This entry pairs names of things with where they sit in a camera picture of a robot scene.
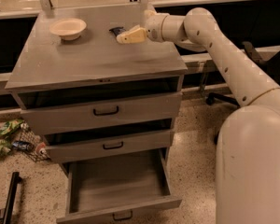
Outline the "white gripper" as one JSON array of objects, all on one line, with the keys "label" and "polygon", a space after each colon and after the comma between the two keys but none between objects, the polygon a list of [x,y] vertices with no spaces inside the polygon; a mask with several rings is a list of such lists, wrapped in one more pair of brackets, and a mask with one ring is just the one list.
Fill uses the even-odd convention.
[{"label": "white gripper", "polygon": [[168,13],[157,13],[153,10],[145,11],[145,28],[136,25],[130,30],[121,28],[116,39],[120,44],[135,44],[142,43],[148,37],[154,42],[165,42],[162,28],[165,19],[169,16]]}]

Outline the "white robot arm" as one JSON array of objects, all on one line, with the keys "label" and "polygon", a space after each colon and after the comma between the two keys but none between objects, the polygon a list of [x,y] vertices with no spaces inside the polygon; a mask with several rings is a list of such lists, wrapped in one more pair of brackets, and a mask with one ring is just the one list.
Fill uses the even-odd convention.
[{"label": "white robot arm", "polygon": [[209,53],[239,109],[222,124],[216,155],[216,224],[280,224],[280,86],[220,30],[210,11],[146,11],[120,44],[170,41]]}]

